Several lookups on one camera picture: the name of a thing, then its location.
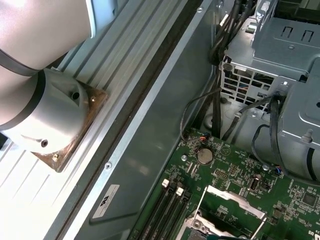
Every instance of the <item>copper mounting plate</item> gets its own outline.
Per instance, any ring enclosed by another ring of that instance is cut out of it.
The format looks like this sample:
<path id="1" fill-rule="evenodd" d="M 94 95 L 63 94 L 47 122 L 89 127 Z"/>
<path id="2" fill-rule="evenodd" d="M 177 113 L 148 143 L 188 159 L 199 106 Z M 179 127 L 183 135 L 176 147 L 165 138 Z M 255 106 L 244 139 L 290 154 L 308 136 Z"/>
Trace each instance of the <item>copper mounting plate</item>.
<path id="1" fill-rule="evenodd" d="M 45 164 L 47 164 L 50 168 L 55 170 L 57 173 L 60 173 L 63 171 L 68 160 L 71 158 L 72 154 L 75 152 L 80 141 L 86 134 L 90 125 L 92 124 L 92 122 L 94 121 L 97 114 L 100 112 L 102 106 L 105 104 L 108 98 L 107 94 L 104 91 L 95 89 L 83 82 L 79 82 L 79 83 L 85 89 L 89 99 L 89 110 L 85 119 L 85 123 L 82 128 L 82 131 L 68 146 L 66 146 L 65 148 L 59 151 L 56 151 L 50 154 L 40 154 L 40 153 L 33 152 L 33 154 L 37 158 L 39 158 L 41 161 L 43 161 Z"/>

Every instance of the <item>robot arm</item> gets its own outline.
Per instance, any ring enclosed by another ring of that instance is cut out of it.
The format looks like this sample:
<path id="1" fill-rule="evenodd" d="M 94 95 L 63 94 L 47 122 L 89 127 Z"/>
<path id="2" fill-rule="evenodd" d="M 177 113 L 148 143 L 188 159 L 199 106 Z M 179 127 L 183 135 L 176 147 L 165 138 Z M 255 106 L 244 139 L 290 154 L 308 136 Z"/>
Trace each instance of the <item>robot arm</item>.
<path id="1" fill-rule="evenodd" d="M 79 133 L 88 100 L 74 79 L 40 70 L 109 24 L 116 1 L 0 0 L 0 9 L 0 131 L 52 153 Z"/>

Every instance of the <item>motherboard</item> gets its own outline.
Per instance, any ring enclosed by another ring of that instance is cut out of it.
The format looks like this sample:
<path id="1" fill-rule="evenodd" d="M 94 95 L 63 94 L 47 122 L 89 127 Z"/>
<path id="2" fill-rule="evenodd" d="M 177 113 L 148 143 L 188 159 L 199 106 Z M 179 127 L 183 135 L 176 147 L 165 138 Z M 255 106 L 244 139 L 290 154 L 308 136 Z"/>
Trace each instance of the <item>motherboard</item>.
<path id="1" fill-rule="evenodd" d="M 176 147 L 129 240 L 320 240 L 320 189 L 196 129 L 189 139 Z"/>

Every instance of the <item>sticker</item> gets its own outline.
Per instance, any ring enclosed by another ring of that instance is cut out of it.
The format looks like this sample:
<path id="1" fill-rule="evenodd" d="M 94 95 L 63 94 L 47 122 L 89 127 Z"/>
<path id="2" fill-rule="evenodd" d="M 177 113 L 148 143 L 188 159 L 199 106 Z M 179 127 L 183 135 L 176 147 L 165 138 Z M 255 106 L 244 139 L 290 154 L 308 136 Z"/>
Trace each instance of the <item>sticker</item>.
<path id="1" fill-rule="evenodd" d="M 100 202 L 98 208 L 96 209 L 92 219 L 101 218 L 105 215 L 106 210 L 108 209 L 112 199 L 116 195 L 120 185 L 112 184 L 108 191 L 106 191 L 102 201 Z"/>

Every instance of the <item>green circuit board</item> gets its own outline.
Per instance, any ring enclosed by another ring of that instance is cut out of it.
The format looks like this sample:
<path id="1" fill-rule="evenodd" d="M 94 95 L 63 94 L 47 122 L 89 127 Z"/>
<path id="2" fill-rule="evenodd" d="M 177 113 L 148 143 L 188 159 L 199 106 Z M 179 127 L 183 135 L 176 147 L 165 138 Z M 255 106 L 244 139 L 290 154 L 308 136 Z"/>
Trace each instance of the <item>green circuit board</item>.
<path id="1" fill-rule="evenodd" d="M 191 138 L 203 136 L 190 130 Z M 199 162 L 199 151 L 210 149 L 208 164 Z M 170 182 L 164 189 L 164 180 Z M 175 240 L 184 220 L 197 209 L 206 186 L 234 193 L 264 212 L 266 222 L 256 240 L 320 240 L 320 190 L 294 181 L 275 170 L 263 170 L 250 153 L 222 140 L 181 141 L 147 201 L 129 240 Z M 181 196 L 176 189 L 183 189 Z M 202 217 L 233 236 L 251 239 L 261 224 L 233 200 L 206 193 Z M 206 239 L 187 228 L 183 240 Z"/>

